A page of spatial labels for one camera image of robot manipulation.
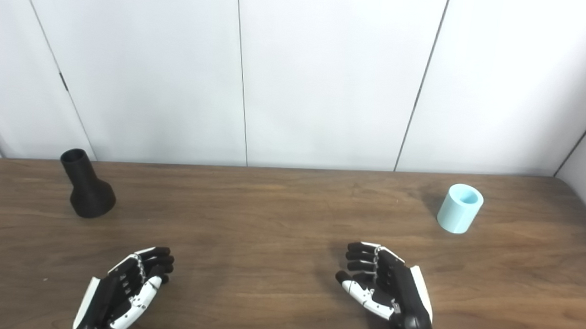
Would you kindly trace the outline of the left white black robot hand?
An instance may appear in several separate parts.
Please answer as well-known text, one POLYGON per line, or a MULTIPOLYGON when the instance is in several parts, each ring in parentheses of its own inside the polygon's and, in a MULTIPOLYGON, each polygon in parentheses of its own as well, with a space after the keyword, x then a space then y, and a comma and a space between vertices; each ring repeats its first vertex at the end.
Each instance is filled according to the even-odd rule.
POLYGON ((174 257, 168 247, 131 253, 104 278, 93 277, 72 329, 129 329, 170 280, 174 257))

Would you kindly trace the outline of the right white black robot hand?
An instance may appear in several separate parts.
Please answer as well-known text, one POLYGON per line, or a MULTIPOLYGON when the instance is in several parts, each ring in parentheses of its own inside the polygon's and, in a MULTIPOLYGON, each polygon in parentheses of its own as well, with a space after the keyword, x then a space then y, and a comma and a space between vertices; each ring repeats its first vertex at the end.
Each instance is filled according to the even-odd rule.
POLYGON ((347 270, 335 278, 366 311, 387 322, 390 329, 434 329, 433 310, 419 266, 387 247, 350 242, 345 254, 347 270))

